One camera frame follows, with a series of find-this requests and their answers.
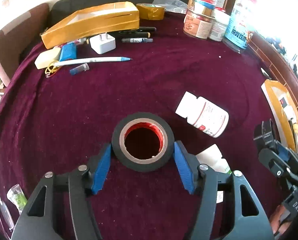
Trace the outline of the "white bottle green label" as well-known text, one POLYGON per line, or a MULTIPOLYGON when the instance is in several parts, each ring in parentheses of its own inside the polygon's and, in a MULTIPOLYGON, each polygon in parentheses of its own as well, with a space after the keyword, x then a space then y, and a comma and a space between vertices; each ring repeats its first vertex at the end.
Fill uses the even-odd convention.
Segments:
POLYGON ((213 144, 212 146, 197 154, 196 158, 200 164, 207 164, 216 172, 225 174, 232 173, 229 163, 225 158, 223 158, 223 155, 216 144, 213 144))

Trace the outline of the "white bottle red label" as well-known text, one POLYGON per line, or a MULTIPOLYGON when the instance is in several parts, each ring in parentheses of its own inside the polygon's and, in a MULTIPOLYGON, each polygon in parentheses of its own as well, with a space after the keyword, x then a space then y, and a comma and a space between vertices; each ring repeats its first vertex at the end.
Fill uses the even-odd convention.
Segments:
POLYGON ((202 96, 196 97, 190 92, 185 92, 175 113, 213 138, 219 137, 229 122, 227 111, 202 96))

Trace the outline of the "black electrical tape roll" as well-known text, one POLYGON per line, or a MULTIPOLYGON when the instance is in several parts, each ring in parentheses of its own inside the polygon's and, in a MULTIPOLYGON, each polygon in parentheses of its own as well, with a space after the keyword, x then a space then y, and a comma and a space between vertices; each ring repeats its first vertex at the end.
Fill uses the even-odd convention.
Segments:
POLYGON ((174 151, 174 134, 161 117, 138 112, 122 119, 112 135, 112 149, 125 167, 138 172, 161 168, 174 151))

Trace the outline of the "black round plastic part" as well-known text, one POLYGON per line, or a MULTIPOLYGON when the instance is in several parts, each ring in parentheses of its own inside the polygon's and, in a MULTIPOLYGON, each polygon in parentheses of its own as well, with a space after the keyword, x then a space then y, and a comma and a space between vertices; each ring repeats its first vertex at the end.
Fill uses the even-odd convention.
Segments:
POLYGON ((253 141, 258 152, 264 148, 269 148, 270 150, 277 152, 276 139, 276 128, 272 119, 262 121, 255 127, 253 141))

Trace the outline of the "yellow tray with items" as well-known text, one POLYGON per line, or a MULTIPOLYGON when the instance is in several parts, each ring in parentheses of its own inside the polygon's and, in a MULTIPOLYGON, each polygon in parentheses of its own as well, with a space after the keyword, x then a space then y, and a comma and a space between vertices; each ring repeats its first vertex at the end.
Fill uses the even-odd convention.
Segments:
POLYGON ((265 80, 261 89, 272 111, 280 142, 298 154, 298 110, 285 86, 265 80))

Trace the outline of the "green candy wrapper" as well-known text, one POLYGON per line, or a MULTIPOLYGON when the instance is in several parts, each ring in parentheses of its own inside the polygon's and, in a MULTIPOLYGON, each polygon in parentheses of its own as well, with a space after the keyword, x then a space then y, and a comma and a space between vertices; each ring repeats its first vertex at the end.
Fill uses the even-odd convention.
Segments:
POLYGON ((16 206, 19 214, 21 214, 27 204, 27 199, 19 184, 12 186, 8 190, 7 198, 16 206))

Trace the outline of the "clear eyeglasses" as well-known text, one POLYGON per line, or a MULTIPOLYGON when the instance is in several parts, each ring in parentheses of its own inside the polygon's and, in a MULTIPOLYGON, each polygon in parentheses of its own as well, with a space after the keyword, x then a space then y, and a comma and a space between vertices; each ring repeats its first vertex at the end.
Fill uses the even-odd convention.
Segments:
POLYGON ((3 231, 7 233, 4 229, 4 224, 8 227, 9 232, 12 233, 15 228, 15 224, 7 205, 0 197, 0 225, 3 231))

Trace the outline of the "blue label clear jar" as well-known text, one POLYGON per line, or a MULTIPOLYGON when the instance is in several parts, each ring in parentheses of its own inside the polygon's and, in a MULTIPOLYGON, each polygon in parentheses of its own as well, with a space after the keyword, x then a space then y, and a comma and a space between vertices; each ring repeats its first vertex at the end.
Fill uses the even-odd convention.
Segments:
POLYGON ((231 12, 223 42, 238 54, 245 51, 254 31, 251 24, 254 5, 255 0, 236 0, 231 12))

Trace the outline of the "yellow rubber band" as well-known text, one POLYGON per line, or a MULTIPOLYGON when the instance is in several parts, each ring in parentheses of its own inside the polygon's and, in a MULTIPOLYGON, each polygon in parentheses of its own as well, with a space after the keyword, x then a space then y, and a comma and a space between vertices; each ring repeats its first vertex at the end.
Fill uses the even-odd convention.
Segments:
POLYGON ((47 79, 55 75, 61 69, 61 66, 57 66, 56 64, 57 64, 57 61, 53 61, 45 69, 45 76, 47 79))

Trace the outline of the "brown label jar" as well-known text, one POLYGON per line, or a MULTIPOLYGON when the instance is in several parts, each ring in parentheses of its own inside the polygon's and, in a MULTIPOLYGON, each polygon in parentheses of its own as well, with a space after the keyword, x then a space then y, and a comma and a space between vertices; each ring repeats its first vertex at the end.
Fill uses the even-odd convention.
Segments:
POLYGON ((206 40, 210 34, 214 18, 196 14, 187 9, 184 18, 183 31, 190 36, 206 40))

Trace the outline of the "cream eraser block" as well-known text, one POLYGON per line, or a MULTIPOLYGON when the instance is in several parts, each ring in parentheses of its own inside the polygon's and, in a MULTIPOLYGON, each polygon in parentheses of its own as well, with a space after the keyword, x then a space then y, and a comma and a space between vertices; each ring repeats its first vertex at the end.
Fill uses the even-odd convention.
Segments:
POLYGON ((35 66, 37 69, 45 69, 52 62, 58 61, 60 58, 61 48, 55 47, 44 52, 41 52, 35 60, 35 66))

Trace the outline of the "blue small box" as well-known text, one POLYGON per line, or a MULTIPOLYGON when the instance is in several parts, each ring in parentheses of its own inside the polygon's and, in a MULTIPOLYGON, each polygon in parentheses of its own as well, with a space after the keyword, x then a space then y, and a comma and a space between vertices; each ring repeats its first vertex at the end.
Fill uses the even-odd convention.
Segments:
POLYGON ((64 44, 61 48, 59 61, 74 60, 76 58, 76 44, 74 42, 64 44))

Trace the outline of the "grey marker pen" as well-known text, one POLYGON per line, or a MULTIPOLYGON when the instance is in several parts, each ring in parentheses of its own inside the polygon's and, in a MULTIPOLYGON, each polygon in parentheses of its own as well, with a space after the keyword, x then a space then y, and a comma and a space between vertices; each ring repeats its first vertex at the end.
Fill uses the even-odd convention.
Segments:
POLYGON ((153 39, 152 38, 122 38, 121 39, 122 43, 152 43, 153 39))

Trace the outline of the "dark sofa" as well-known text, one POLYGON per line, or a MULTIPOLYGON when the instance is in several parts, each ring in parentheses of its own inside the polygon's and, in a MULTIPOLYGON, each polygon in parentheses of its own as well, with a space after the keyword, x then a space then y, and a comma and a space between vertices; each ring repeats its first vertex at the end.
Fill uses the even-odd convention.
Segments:
POLYGON ((0 27, 0 79, 8 86, 14 73, 34 44, 40 41, 40 33, 73 12, 97 5, 125 2, 152 3, 154 0, 59 0, 55 5, 40 3, 32 9, 17 14, 0 27))

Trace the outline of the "yellow packing tape roll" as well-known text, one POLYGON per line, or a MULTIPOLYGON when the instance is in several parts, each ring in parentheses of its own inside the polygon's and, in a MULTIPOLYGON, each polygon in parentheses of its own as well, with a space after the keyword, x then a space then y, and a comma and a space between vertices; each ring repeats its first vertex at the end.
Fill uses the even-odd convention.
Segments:
POLYGON ((138 3, 136 7, 141 20, 160 21, 164 18, 165 8, 161 5, 138 3))

